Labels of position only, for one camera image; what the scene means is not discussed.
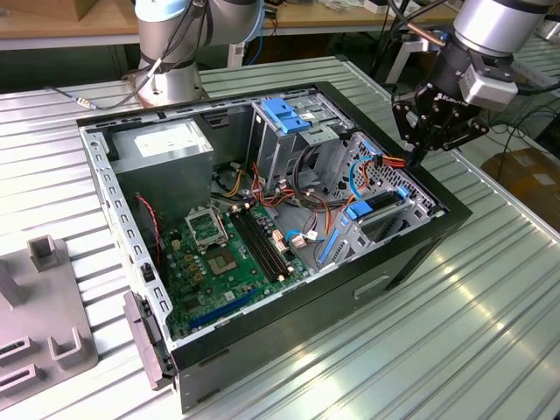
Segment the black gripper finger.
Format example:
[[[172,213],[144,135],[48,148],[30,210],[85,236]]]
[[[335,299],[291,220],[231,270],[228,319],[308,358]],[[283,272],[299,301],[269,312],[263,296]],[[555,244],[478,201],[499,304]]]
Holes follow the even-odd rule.
[[[408,146],[407,166],[409,168],[418,167],[427,153],[427,129],[423,120],[418,117],[412,123],[408,118],[408,114],[412,111],[412,106],[413,102],[410,99],[393,98],[391,103],[399,136]]]
[[[432,151],[451,151],[459,146],[470,143],[489,131],[488,125],[480,118],[473,118],[467,122],[449,119],[442,126],[430,124],[418,138],[417,164]]]

